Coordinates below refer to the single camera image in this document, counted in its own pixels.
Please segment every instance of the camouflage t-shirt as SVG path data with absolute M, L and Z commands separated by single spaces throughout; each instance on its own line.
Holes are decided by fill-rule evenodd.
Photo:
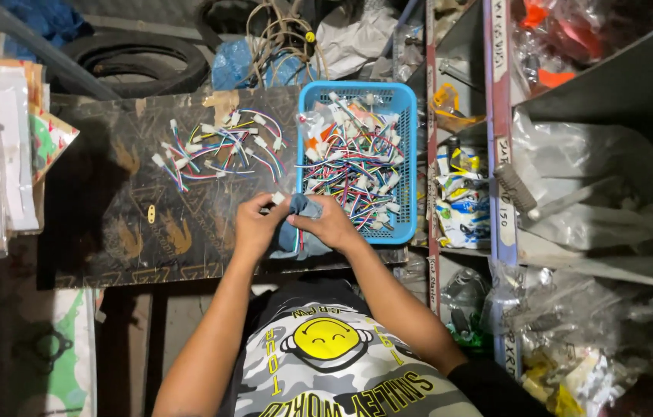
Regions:
M 445 375 L 368 315 L 323 298 L 293 301 L 249 336 L 234 415 L 480 415 Z

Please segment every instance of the cloth rag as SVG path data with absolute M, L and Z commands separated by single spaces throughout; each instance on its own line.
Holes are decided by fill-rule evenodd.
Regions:
M 321 217 L 321 204 L 316 203 L 303 194 L 293 194 L 290 197 L 290 210 L 288 214 L 298 214 L 299 216 L 318 219 Z M 331 252 L 329 246 L 324 245 L 318 237 L 303 230 L 303 249 L 293 251 L 297 229 L 283 220 L 277 225 L 275 238 L 272 245 L 275 250 L 270 254 L 270 259 L 290 259 L 303 261 L 309 256 L 319 256 Z

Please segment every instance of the rubber tire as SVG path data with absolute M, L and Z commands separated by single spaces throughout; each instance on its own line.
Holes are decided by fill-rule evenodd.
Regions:
M 92 75 L 96 77 L 114 76 L 120 74 L 143 75 L 155 80 L 173 78 L 178 74 L 172 65 L 154 59 L 150 56 L 119 55 L 111 59 L 100 61 L 92 68 Z
M 90 72 L 98 63 L 121 54 L 159 53 L 187 63 L 183 71 L 171 78 L 144 82 L 105 82 L 124 99 L 193 93 L 202 85 L 210 69 L 203 53 L 193 44 L 172 36 L 153 33 L 126 32 L 87 36 L 65 44 L 61 50 Z M 63 79 L 61 75 L 59 82 L 71 94 L 88 94 L 84 88 L 74 84 L 72 80 Z

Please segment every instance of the bundle of wires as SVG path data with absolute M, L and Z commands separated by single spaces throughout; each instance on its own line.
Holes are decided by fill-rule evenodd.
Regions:
M 274 86 L 276 80 L 280 85 L 288 84 L 292 80 L 280 80 L 277 72 L 285 61 L 293 57 L 301 61 L 310 81 L 329 79 L 327 62 L 316 42 L 312 27 L 305 20 L 298 18 L 300 5 L 301 0 L 294 0 L 290 11 L 283 11 L 276 5 L 275 0 L 263 0 L 249 14 L 247 19 L 247 43 L 249 44 L 249 52 L 252 55 L 252 64 L 245 80 L 251 80 L 250 85 L 254 85 L 256 80 L 257 85 L 268 87 L 263 78 L 263 73 L 267 71 L 268 67 L 272 69 L 272 79 L 269 87 Z M 249 33 L 249 23 L 252 21 L 252 17 L 263 9 L 271 10 L 272 13 L 268 15 L 274 15 L 276 20 L 273 22 L 268 19 L 267 26 L 259 35 L 260 38 L 252 39 Z M 313 53 L 317 56 L 316 78 L 314 78 L 312 67 L 309 64 Z
M 253 120 L 239 123 L 239 112 L 252 114 Z M 282 138 L 283 129 L 280 123 L 274 118 L 258 110 L 241 109 L 232 111 L 229 114 L 226 123 L 229 127 L 214 128 L 211 125 L 202 123 L 192 129 L 186 141 L 180 138 L 177 121 L 174 119 L 170 120 L 174 143 L 162 142 L 161 144 L 169 165 L 160 154 L 155 154 L 152 160 L 157 166 L 165 170 L 182 193 L 189 192 L 189 188 L 185 185 L 183 179 L 213 180 L 226 175 L 238 175 L 250 178 L 247 174 L 254 173 L 255 171 L 251 169 L 252 166 L 249 161 L 249 156 L 265 165 L 272 174 L 272 181 L 276 183 L 279 178 L 286 174 L 285 167 L 276 155 L 277 148 L 273 150 L 262 137 L 257 135 L 259 128 L 252 127 L 255 123 L 265 128 L 276 138 L 274 142 L 277 148 L 281 144 L 284 147 L 287 146 L 287 141 Z M 251 148 L 246 147 L 245 141 L 249 137 L 255 138 L 254 143 L 263 149 L 263 152 L 272 162 L 258 156 Z M 204 139 L 208 139 L 210 142 L 200 143 Z M 200 156 L 211 153 L 218 155 L 221 151 L 229 152 L 223 165 L 213 163 L 211 159 L 204 159 L 202 163 L 199 162 L 200 160 L 198 158 Z M 211 170 L 211 173 L 203 174 L 201 168 L 208 168 Z
M 394 127 L 398 118 L 369 113 L 377 121 L 377 133 L 368 131 L 364 122 L 342 106 L 345 119 L 334 123 L 326 139 L 306 151 L 311 163 L 302 168 L 304 194 L 333 196 L 357 230 L 370 227 L 392 230 L 390 214 L 400 211 L 396 190 L 401 176 L 396 166 L 404 162 L 398 147 L 401 138 Z M 350 123 L 357 134 L 348 134 Z

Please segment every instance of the white plastic bag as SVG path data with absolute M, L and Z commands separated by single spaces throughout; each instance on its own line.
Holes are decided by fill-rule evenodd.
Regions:
M 600 190 L 536 223 L 522 217 L 527 232 L 581 251 L 653 239 L 653 146 L 638 132 L 622 126 L 532 123 L 517 111 L 513 154 L 514 167 L 538 206 L 611 175 L 621 176 L 626 185 Z M 628 207 L 630 195 L 639 203 Z

